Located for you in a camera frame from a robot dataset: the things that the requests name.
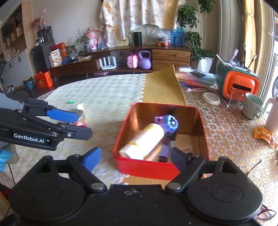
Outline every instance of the black speaker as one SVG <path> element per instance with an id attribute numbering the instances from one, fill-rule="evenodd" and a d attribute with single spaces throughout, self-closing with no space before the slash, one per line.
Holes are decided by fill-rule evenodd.
<path id="1" fill-rule="evenodd" d="M 133 41 L 136 46 L 142 45 L 142 32 L 133 32 Z"/>

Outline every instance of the yellow bottle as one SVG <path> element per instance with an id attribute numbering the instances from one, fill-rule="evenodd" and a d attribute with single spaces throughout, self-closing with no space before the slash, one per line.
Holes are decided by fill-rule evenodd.
<path id="1" fill-rule="evenodd" d="M 147 125 L 134 139 L 120 151 L 126 158 L 143 160 L 164 137 L 163 128 L 155 123 Z"/>

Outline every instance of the yellow cardboard sheet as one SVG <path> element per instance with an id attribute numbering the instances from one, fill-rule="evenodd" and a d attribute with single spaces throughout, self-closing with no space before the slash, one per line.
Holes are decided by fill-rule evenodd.
<path id="1" fill-rule="evenodd" d="M 187 105 L 173 65 L 148 73 L 144 88 L 143 102 Z"/>

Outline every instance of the white flower pot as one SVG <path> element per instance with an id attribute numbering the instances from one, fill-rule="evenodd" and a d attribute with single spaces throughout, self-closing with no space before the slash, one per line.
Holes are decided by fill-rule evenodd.
<path id="1" fill-rule="evenodd" d="M 202 58 L 198 63 L 197 70 L 202 72 L 209 72 L 212 66 L 212 62 L 213 62 L 213 58 L 209 58 L 209 57 Z"/>

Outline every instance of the white jug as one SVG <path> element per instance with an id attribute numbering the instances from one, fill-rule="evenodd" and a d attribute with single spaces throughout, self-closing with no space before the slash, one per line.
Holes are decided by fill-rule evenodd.
<path id="1" fill-rule="evenodd" d="M 265 123 L 265 128 L 269 132 L 278 134 L 278 96 L 276 98 L 270 98 L 266 102 L 263 114 L 265 113 L 269 104 L 273 104 L 273 106 Z"/>

